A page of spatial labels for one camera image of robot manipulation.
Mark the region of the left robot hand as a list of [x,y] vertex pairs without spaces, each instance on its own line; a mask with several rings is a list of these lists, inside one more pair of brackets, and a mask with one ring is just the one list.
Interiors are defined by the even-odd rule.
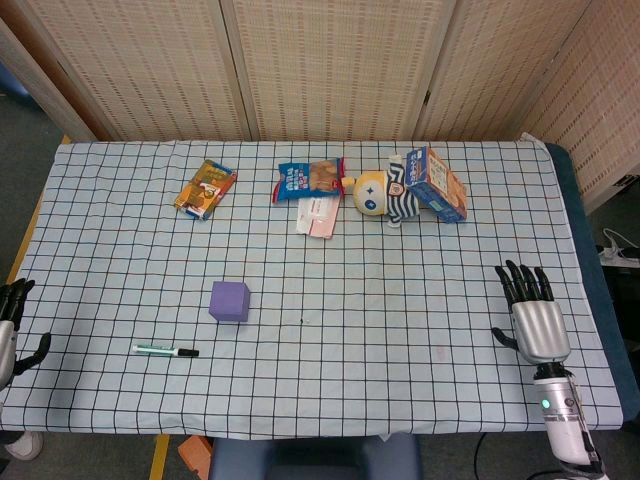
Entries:
[[49,353],[51,333],[46,332],[31,356],[22,359],[16,356],[25,302],[34,286],[33,280],[25,278],[1,286],[1,389],[7,387],[15,376],[39,365]]

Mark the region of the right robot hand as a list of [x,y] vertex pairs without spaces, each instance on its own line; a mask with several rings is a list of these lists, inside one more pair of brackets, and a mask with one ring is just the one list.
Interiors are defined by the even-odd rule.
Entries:
[[532,365],[562,363],[571,348],[561,308],[544,270],[539,266],[533,270],[524,264],[517,266],[511,260],[506,261],[506,268],[494,267],[515,336],[507,336],[498,327],[491,328],[492,335]]

